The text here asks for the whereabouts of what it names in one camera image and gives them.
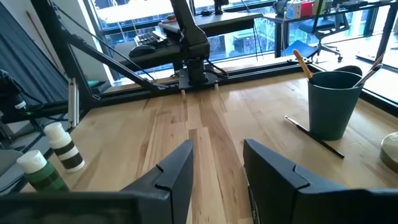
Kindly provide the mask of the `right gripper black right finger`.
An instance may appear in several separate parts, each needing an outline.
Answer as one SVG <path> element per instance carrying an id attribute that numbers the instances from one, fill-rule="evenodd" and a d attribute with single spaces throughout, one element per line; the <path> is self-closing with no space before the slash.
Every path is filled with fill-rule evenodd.
<path id="1" fill-rule="evenodd" d="M 252 201 L 263 224 L 291 224 L 300 190 L 345 188 L 253 139 L 244 140 L 243 157 Z"/>

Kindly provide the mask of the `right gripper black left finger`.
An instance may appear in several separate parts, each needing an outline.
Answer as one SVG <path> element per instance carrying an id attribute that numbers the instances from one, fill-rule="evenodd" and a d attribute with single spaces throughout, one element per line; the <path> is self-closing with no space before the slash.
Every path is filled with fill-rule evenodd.
<path id="1" fill-rule="evenodd" d="M 186 224 L 193 188 L 193 142 L 185 140 L 122 189 L 134 197 L 132 224 Z"/>

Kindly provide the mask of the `small white paint bottle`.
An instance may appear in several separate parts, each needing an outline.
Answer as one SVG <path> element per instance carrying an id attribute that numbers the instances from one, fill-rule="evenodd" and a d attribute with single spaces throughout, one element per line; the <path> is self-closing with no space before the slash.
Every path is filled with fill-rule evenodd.
<path id="1" fill-rule="evenodd" d="M 44 133 L 49 140 L 51 149 L 67 172 L 77 172 L 85 166 L 85 161 L 77 146 L 60 122 L 46 125 Z"/>

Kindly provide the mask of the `small green paint bottle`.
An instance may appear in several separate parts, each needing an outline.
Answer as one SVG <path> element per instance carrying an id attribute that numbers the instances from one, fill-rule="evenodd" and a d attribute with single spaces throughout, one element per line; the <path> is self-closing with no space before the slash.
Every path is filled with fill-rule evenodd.
<path id="1" fill-rule="evenodd" d="M 69 192 L 67 184 L 39 150 L 29 151 L 16 160 L 24 177 L 37 192 Z"/>

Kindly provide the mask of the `teal ribbed plastic cup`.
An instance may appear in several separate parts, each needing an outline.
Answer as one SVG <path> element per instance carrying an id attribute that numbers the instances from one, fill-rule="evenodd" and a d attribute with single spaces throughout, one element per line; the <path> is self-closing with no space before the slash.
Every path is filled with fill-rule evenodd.
<path id="1" fill-rule="evenodd" d="M 316 137 L 343 137 L 363 87 L 361 76 L 343 71 L 317 72 L 308 81 L 309 130 Z"/>

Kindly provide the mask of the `white bulb on metal base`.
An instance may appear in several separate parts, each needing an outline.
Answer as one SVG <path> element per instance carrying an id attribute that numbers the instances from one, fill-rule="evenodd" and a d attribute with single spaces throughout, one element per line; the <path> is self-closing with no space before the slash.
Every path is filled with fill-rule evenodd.
<path id="1" fill-rule="evenodd" d="M 382 140 L 379 157 L 390 170 L 398 174 L 398 132 L 391 133 Z"/>

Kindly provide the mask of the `dark side desk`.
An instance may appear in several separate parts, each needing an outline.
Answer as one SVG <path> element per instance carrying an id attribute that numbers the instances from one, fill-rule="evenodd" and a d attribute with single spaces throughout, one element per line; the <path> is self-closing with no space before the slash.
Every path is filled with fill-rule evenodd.
<path id="1" fill-rule="evenodd" d="M 181 62 L 180 46 L 178 42 L 168 39 L 168 43 L 161 47 L 157 47 L 154 53 L 143 55 L 140 57 L 129 57 L 129 52 L 136 45 L 134 39 L 131 41 L 116 44 L 115 50 L 121 55 L 114 53 L 113 59 L 127 68 L 138 71 L 139 68 L 152 68 L 172 63 L 178 65 Z"/>

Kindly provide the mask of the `black computer mouse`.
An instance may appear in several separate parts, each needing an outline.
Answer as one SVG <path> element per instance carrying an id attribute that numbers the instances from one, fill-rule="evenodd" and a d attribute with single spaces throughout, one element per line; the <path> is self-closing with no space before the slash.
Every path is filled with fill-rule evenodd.
<path id="1" fill-rule="evenodd" d="M 151 45 L 138 45 L 131 49 L 129 52 L 129 57 L 140 57 L 143 55 L 154 53 L 156 50 L 155 47 Z"/>

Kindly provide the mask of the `black keyboard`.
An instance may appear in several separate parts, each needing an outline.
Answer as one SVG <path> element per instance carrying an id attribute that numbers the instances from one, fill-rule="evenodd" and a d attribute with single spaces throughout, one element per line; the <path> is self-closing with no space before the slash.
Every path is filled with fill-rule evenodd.
<path id="1" fill-rule="evenodd" d="M 152 31 L 138 35 L 134 38 L 136 45 L 150 45 L 155 48 L 161 47 L 168 43 L 168 39 L 161 32 Z"/>

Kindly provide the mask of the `black-framed desk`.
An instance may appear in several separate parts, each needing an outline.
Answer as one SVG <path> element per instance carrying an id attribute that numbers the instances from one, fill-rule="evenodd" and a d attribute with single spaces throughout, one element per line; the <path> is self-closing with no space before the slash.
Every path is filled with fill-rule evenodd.
<path id="1" fill-rule="evenodd" d="M 389 40 L 389 36 L 392 30 L 392 26 L 393 26 L 393 18 L 395 18 L 395 16 L 398 13 L 398 0 L 390 0 L 390 1 L 379 1 L 379 2 L 368 2 L 366 5 L 360 5 L 360 6 L 355 6 L 355 7 L 351 7 L 348 9 L 341 9 L 339 11 L 331 11 L 329 13 L 325 13 L 319 16 L 334 16 L 336 14 L 346 14 L 349 12 L 355 12 L 355 11 L 363 11 L 363 10 L 370 10 L 370 9 L 374 9 L 374 8 L 379 8 L 379 7 L 383 7 L 383 6 L 389 6 L 389 11 L 387 13 L 387 18 L 384 24 L 384 29 L 383 29 L 383 34 L 381 37 L 381 41 L 379 44 L 379 48 L 377 50 L 377 54 L 376 57 L 379 57 L 383 52 L 386 51 L 386 47 L 387 47 L 387 43 Z M 300 18 L 300 19 L 284 19 L 283 17 L 279 17 L 276 14 L 273 15 L 271 14 L 270 16 L 264 15 L 264 17 L 266 19 L 268 19 L 269 21 L 272 21 L 275 23 L 275 47 L 274 47 L 274 53 L 275 53 L 275 58 L 279 58 L 281 57 L 281 53 L 282 53 L 282 44 L 285 44 L 288 41 L 288 24 L 292 23 L 292 22 L 298 22 L 298 21 L 302 21 L 302 19 L 312 19 L 314 17 L 314 15 L 310 16 L 310 17 L 304 17 L 304 18 Z"/>

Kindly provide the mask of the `white box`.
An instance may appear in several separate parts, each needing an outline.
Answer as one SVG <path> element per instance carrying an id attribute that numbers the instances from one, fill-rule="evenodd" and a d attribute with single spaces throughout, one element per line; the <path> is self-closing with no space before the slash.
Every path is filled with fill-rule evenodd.
<path id="1" fill-rule="evenodd" d="M 300 19 L 301 18 L 301 0 L 291 0 L 287 2 L 286 18 Z"/>

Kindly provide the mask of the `dark blue ribbed panel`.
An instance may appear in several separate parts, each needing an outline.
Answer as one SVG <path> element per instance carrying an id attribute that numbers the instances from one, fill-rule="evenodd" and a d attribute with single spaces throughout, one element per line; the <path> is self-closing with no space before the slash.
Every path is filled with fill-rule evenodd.
<path id="1" fill-rule="evenodd" d="M 0 69 L 44 103 L 68 99 L 66 78 L 1 3 Z"/>

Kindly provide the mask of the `yellow-green box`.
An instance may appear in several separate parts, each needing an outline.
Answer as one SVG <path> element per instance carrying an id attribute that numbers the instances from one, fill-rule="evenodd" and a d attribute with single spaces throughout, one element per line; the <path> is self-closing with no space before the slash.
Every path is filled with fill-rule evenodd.
<path id="1" fill-rule="evenodd" d="M 313 0 L 313 15 L 322 15 L 326 10 L 327 0 Z"/>

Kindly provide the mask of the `white bar on frame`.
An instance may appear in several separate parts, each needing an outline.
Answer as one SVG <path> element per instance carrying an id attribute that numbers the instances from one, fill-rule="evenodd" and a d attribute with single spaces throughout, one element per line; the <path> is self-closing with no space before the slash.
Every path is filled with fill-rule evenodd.
<path id="1" fill-rule="evenodd" d="M 68 79 L 68 122 L 75 128 L 80 121 L 80 96 L 76 78 Z"/>

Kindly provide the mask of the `black device on frame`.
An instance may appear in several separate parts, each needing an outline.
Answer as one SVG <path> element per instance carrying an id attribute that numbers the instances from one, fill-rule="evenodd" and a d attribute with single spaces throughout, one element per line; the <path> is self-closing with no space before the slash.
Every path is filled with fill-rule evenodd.
<path id="1" fill-rule="evenodd" d="M 21 85 L 10 74 L 0 69 L 0 112 L 3 123 L 16 123 L 31 119 L 29 106 L 22 97 Z"/>

